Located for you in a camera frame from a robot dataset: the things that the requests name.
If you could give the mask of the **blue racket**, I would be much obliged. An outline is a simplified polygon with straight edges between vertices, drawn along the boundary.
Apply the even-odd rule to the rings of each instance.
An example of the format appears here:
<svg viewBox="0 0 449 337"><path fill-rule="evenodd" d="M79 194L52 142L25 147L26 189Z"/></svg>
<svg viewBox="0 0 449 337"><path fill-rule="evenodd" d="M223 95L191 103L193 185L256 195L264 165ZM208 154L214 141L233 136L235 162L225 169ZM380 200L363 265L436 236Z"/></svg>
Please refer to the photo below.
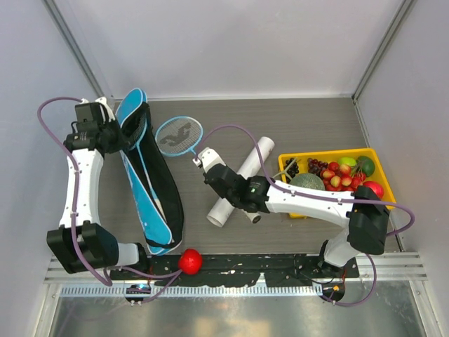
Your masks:
<svg viewBox="0 0 449 337"><path fill-rule="evenodd" d="M152 133L149 105L143 101L121 105L117 116L123 134L130 139L130 147L122 152L123 163L132 187L140 219L165 219L157 194L163 187L163 159Z"/></svg>
<svg viewBox="0 0 449 337"><path fill-rule="evenodd" d="M188 152L196 154L195 147L203 137L203 127L188 116L173 117L160 125L155 134L156 144L164 156L178 157ZM234 207L226 200L217 200L206 216L217 227L223 227Z"/></svg>

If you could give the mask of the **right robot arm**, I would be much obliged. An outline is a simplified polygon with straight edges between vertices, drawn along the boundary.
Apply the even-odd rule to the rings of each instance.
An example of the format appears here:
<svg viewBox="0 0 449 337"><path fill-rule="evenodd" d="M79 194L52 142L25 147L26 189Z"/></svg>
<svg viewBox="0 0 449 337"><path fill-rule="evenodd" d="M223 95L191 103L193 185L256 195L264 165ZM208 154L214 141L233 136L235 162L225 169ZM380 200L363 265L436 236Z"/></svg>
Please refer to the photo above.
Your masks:
<svg viewBox="0 0 449 337"><path fill-rule="evenodd" d="M205 169L203 176L219 197L248 213L296 213L340 226L341 232L321 247L317 268L322 275L336 275L360 253L384 253L389 210L368 187L313 190L264 176L244 178L224 164Z"/></svg>

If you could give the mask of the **blue sport racket bag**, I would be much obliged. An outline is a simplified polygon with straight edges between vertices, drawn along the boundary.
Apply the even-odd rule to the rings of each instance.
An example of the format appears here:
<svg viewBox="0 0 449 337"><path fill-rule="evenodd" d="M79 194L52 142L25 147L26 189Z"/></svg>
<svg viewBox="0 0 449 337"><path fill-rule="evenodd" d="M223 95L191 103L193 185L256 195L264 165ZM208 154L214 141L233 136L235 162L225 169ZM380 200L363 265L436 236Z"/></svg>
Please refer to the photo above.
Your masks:
<svg viewBox="0 0 449 337"><path fill-rule="evenodd" d="M147 248L162 256L182 242L185 215L170 169L152 130L147 94L134 88L121 101L116 120L128 145L121 158L128 176Z"/></svg>

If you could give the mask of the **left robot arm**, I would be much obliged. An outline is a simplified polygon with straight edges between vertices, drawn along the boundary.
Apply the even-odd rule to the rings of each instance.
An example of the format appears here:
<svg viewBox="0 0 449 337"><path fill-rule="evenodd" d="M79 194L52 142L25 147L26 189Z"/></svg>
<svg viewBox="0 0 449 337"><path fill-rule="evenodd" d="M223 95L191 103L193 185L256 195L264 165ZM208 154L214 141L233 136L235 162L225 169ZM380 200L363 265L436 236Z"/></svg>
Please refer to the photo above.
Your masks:
<svg viewBox="0 0 449 337"><path fill-rule="evenodd" d="M150 263L139 243L120 243L101 226L98 211L100 174L106 154L129 144L105 97L75 106L72 132L57 144L67 156L69 177L60 224L46 235L47 245L66 272L126 266L134 279L149 274Z"/></svg>

